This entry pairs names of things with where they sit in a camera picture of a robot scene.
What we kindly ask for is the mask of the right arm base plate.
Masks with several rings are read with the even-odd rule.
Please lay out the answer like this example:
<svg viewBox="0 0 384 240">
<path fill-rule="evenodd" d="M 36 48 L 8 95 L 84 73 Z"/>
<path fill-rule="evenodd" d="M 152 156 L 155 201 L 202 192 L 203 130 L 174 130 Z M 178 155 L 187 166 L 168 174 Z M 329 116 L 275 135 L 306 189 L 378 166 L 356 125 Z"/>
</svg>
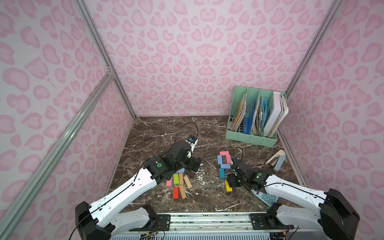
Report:
<svg viewBox="0 0 384 240">
<path fill-rule="evenodd" d="M 253 230 L 283 230 L 284 225 L 277 219 L 276 216 L 272 216 L 268 213 L 255 213 L 250 214 L 249 219 L 251 221 Z"/>
</svg>

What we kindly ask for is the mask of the yellow block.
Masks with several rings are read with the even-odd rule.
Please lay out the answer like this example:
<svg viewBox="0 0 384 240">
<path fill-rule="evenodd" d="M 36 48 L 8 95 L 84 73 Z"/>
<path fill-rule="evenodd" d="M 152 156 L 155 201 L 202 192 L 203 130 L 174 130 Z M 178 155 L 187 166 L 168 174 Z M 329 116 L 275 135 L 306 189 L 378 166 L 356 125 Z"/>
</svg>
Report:
<svg viewBox="0 0 384 240">
<path fill-rule="evenodd" d="M 230 187 L 229 183 L 227 180 L 225 180 L 225 187 L 226 187 L 226 192 L 230 193 L 233 191 L 233 189 Z"/>
</svg>

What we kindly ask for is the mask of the pink block top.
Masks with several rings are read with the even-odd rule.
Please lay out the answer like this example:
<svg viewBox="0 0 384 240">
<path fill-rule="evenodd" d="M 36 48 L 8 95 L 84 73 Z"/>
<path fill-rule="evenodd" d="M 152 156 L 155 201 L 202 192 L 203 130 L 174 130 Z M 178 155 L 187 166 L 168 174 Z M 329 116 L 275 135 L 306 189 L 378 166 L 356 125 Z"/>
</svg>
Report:
<svg viewBox="0 0 384 240">
<path fill-rule="evenodd" d="M 230 155 L 229 151 L 220 152 L 220 156 L 229 156 L 229 155 Z"/>
</svg>

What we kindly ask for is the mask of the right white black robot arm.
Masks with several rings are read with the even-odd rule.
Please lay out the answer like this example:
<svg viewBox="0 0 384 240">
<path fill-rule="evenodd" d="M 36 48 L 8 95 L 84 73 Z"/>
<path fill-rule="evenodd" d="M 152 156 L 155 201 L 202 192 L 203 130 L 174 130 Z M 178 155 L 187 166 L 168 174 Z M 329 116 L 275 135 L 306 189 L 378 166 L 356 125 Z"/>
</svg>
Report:
<svg viewBox="0 0 384 240">
<path fill-rule="evenodd" d="M 275 195 L 298 205 L 292 208 L 272 204 L 266 220 L 273 229 L 278 225 L 293 225 L 323 232 L 332 240 L 355 238 L 360 216 L 338 190 L 306 188 L 269 172 L 254 170 L 239 159 L 232 161 L 231 168 L 234 172 L 227 176 L 229 187 L 244 187 L 255 194 Z"/>
</svg>

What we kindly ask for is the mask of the teal block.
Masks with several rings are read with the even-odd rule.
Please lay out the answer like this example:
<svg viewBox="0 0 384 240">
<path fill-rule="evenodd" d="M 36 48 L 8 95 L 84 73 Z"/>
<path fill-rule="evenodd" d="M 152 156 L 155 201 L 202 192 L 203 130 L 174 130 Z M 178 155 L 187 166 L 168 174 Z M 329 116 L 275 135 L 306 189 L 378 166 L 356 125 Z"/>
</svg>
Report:
<svg viewBox="0 0 384 240">
<path fill-rule="evenodd" d="M 226 178 L 225 169 L 220 168 L 219 175 L 220 175 L 220 179 L 225 179 Z"/>
</svg>

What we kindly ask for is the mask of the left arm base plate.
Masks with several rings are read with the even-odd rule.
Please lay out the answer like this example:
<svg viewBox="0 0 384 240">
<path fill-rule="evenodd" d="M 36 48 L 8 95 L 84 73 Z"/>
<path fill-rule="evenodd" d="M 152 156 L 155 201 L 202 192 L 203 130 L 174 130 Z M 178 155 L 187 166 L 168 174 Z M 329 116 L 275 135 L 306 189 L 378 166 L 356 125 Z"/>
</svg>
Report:
<svg viewBox="0 0 384 240">
<path fill-rule="evenodd" d="M 163 231 L 170 230 L 171 215 L 159 214 L 155 218 L 151 218 L 149 222 L 141 228 L 141 231 L 157 231 L 158 229 Z"/>
</svg>

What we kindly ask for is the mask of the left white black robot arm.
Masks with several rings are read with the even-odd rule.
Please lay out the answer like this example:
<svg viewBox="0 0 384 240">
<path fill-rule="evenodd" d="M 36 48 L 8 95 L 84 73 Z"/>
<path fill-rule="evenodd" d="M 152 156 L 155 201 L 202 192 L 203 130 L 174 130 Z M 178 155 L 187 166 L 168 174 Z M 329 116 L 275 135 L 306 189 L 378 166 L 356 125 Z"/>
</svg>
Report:
<svg viewBox="0 0 384 240">
<path fill-rule="evenodd" d="M 189 136 L 186 141 L 174 142 L 172 147 L 145 161 L 137 173 L 101 199 L 75 208 L 76 230 L 82 240 L 109 240 L 112 236 L 130 230 L 157 231 L 161 223 L 149 205 L 122 214 L 121 211 L 159 183 L 168 181 L 179 170 L 196 173 L 202 163 L 193 151 L 198 139 Z"/>
</svg>

